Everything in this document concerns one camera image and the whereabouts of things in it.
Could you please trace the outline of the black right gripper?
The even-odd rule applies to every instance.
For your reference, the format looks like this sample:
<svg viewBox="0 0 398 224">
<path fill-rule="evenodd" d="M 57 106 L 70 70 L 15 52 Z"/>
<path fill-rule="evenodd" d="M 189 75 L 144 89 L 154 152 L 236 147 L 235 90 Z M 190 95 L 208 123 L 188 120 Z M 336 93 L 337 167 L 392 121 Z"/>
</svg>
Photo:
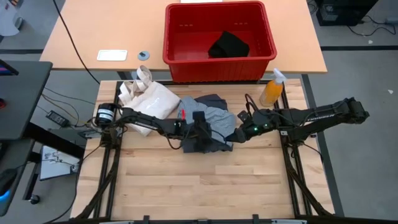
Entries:
<svg viewBox="0 0 398 224">
<path fill-rule="evenodd" d="M 246 137 L 251 138 L 271 132 L 277 129 L 278 125 L 279 118 L 274 111 L 270 109 L 256 110 L 243 122 L 240 128 L 236 128 L 234 133 L 225 139 L 228 142 L 244 143 Z"/>
</svg>

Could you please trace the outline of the light grey garment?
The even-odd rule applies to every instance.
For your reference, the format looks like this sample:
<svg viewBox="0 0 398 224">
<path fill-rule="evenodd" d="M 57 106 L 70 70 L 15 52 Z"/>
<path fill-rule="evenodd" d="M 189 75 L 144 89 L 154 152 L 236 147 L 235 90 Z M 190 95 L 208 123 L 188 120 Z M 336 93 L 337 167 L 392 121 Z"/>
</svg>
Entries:
<svg viewBox="0 0 398 224">
<path fill-rule="evenodd" d="M 229 147 L 233 146 L 232 142 L 226 142 L 223 138 L 234 132 L 236 127 L 236 118 L 234 114 L 227 110 L 199 103 L 191 96 L 186 96 L 181 99 L 177 109 L 178 118 L 182 118 L 182 110 L 185 111 L 185 120 L 187 124 L 193 124 L 194 112 L 204 112 L 206 122 L 210 124 L 212 130 L 212 138 L 221 143 L 226 143 Z"/>
</svg>

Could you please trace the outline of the dark grey garment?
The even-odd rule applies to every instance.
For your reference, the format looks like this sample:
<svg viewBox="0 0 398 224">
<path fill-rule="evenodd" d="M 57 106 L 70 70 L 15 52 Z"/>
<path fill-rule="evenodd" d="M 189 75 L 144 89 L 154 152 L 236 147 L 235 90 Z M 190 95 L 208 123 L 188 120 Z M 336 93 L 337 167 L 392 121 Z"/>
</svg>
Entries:
<svg viewBox="0 0 398 224">
<path fill-rule="evenodd" d="M 220 108 L 220 109 L 228 111 L 228 105 L 227 105 L 226 100 L 220 98 L 217 94 L 200 96 L 198 98 L 195 98 L 194 100 L 196 100 L 199 103 L 206 104 L 207 106 L 212 106 L 212 107 L 216 107 L 216 108 Z M 213 144 L 211 145 L 210 152 L 232 151 L 232 150 L 233 150 L 233 146 L 229 147 L 226 143 L 221 143 L 221 142 L 213 139 Z M 185 152 L 185 142 L 183 144 L 183 151 L 184 151 L 184 153 L 188 153 L 188 152 Z"/>
</svg>

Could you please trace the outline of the red plastic laundry bin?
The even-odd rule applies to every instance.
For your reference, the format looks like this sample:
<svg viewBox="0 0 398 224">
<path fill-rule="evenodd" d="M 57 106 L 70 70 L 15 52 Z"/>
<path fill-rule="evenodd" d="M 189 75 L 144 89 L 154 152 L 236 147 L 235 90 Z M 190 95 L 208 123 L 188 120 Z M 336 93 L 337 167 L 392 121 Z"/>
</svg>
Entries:
<svg viewBox="0 0 398 224">
<path fill-rule="evenodd" d="M 249 45 L 247 57 L 208 55 L 224 31 Z M 162 57 L 177 83 L 258 80 L 276 56 L 266 8 L 260 1 L 173 3 L 165 8 Z"/>
</svg>

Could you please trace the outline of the orange spray bottle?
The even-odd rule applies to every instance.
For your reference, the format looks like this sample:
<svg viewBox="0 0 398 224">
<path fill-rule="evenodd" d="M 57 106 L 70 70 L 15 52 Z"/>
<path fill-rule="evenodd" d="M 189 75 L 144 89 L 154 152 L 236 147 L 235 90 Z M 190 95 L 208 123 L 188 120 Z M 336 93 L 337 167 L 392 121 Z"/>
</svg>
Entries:
<svg viewBox="0 0 398 224">
<path fill-rule="evenodd" d="M 259 99 L 265 107 L 272 106 L 279 99 L 287 79 L 277 68 L 273 69 L 273 75 L 275 78 L 267 83 Z"/>
</svg>

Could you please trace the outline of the cream canvas tote bag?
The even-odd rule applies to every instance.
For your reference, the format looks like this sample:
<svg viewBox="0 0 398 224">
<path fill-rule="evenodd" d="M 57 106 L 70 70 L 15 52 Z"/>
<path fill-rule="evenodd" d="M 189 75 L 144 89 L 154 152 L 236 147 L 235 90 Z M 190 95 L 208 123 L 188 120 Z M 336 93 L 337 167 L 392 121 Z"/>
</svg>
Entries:
<svg viewBox="0 0 398 224">
<path fill-rule="evenodd" d="M 180 103 L 180 98 L 159 82 L 153 81 L 150 70 L 141 65 L 138 79 L 125 81 L 119 87 L 119 100 L 123 107 L 132 108 L 156 118 L 166 119 Z M 127 125 L 143 136 L 152 130 L 134 124 Z"/>
</svg>

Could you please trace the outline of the black garment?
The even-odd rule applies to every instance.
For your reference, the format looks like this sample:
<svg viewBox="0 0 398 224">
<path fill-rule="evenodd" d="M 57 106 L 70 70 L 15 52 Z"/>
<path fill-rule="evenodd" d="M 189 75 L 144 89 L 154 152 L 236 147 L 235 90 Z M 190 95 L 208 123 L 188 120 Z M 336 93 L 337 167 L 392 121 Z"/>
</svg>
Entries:
<svg viewBox="0 0 398 224">
<path fill-rule="evenodd" d="M 210 47 L 208 55 L 211 58 L 247 57 L 249 45 L 239 37 L 224 31 L 219 39 Z"/>
</svg>

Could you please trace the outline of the white box with drawing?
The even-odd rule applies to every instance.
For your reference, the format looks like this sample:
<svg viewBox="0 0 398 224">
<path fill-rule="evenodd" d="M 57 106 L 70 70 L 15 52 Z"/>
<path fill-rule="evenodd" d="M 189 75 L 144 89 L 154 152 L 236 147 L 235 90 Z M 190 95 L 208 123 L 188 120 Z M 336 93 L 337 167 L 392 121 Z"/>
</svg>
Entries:
<svg viewBox="0 0 398 224">
<path fill-rule="evenodd" d="M 41 150 L 40 180 L 47 180 L 77 173 L 80 160 L 52 147 L 43 146 Z"/>
</svg>

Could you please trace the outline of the black power adapter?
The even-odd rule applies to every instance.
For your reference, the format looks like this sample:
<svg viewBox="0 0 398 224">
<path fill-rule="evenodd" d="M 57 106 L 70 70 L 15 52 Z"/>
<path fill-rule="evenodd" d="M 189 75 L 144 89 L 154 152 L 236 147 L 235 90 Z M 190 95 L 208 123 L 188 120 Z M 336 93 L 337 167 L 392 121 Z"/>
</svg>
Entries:
<svg viewBox="0 0 398 224">
<path fill-rule="evenodd" d="M 56 123 L 60 127 L 64 128 L 69 125 L 69 120 L 65 117 L 61 116 L 60 114 L 56 113 L 54 110 L 51 110 L 47 113 L 46 118 L 51 120 L 52 122 Z"/>
</svg>

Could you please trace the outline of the light orange desk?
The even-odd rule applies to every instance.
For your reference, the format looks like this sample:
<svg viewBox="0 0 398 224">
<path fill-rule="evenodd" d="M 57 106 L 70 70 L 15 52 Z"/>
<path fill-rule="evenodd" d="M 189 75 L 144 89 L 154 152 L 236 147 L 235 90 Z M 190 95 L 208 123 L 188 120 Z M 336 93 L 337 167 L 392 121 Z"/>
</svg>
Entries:
<svg viewBox="0 0 398 224">
<path fill-rule="evenodd" d="M 162 59 L 165 8 L 179 0 L 66 0 L 40 60 L 55 70 L 166 70 Z M 267 70 L 327 71 L 306 0 L 260 0 L 277 49 Z M 127 50 L 120 62 L 97 61 L 100 50 Z M 148 51 L 148 60 L 137 55 Z"/>
</svg>

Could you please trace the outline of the black side desk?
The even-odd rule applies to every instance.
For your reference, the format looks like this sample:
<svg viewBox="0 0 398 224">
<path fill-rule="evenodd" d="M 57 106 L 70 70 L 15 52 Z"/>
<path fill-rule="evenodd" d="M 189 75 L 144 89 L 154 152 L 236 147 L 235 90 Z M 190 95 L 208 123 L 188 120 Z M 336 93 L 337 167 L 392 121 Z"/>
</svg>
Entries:
<svg viewBox="0 0 398 224">
<path fill-rule="evenodd" d="M 18 75 L 0 76 L 0 98 L 6 106 L 0 109 L 0 141 L 36 139 L 45 129 L 30 120 L 49 79 L 51 62 L 7 60 Z"/>
</svg>

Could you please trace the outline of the black computer mouse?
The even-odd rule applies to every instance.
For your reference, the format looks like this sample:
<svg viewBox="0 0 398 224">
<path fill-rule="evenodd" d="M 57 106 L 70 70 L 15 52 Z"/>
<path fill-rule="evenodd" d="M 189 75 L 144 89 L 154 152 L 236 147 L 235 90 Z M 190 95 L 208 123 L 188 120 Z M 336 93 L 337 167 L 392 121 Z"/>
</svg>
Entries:
<svg viewBox="0 0 398 224">
<path fill-rule="evenodd" d="M 0 202 L 8 198 L 16 175 L 16 169 L 6 169 L 0 173 Z"/>
</svg>

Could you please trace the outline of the dark tablet screen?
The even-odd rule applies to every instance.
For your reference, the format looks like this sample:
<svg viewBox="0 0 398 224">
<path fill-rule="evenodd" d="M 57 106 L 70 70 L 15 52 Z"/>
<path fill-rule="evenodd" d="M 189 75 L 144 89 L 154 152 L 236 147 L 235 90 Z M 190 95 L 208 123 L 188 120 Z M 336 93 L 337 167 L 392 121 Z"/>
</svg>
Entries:
<svg viewBox="0 0 398 224">
<path fill-rule="evenodd" d="M 0 76 L 13 76 L 18 74 L 19 72 L 15 68 L 0 59 Z"/>
</svg>

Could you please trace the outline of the white plastic stand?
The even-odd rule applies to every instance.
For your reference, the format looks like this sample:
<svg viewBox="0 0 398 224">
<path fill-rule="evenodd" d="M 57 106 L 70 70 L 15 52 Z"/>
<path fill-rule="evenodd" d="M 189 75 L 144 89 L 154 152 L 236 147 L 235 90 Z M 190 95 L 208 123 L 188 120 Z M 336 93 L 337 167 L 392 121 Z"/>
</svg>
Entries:
<svg viewBox="0 0 398 224">
<path fill-rule="evenodd" d="M 0 0 L 0 36 L 9 37 L 20 32 L 23 18 L 19 9 L 24 0 Z"/>
</svg>

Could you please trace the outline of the black aluminium table frame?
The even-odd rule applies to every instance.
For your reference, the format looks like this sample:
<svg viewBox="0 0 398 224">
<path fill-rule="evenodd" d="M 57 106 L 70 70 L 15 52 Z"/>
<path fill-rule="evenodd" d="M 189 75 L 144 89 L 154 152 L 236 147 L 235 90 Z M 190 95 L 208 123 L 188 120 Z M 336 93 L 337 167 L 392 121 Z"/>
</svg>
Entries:
<svg viewBox="0 0 398 224">
<path fill-rule="evenodd" d="M 238 114 L 245 110 L 245 93 L 259 105 L 264 84 L 168 88 L 181 98 L 215 93 Z M 225 220 L 253 214 L 293 218 L 281 146 L 279 133 L 271 132 L 234 144 L 232 152 L 183 153 L 171 149 L 156 132 L 143 137 L 129 129 L 122 140 L 111 219 L 142 220 L 148 215 L 150 220 Z M 327 211 L 342 214 L 328 151 L 326 146 L 320 150 L 323 162 L 313 149 L 299 147 L 307 187 Z M 104 149 L 99 148 L 83 162 L 70 217 L 80 214 L 97 191 L 103 159 Z"/>
</svg>

